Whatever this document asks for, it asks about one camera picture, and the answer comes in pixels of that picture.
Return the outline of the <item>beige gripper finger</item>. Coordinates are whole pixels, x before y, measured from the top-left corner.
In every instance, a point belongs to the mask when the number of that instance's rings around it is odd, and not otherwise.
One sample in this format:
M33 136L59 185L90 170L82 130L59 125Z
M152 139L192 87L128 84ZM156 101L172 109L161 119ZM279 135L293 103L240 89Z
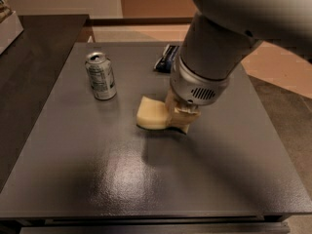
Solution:
M165 99L165 107L168 111L166 124L169 127L180 128L182 126L181 112L177 108L177 100L172 90L168 90Z
M188 126L200 115L198 108L176 106L172 112L171 125L179 128Z

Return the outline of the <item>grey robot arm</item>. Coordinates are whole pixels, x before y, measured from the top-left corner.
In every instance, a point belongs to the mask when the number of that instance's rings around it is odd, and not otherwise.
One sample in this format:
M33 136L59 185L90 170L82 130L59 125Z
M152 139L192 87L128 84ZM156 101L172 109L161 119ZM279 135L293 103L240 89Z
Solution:
M312 59L312 0L193 0L166 98L167 125L183 128L214 103L241 60L267 41Z

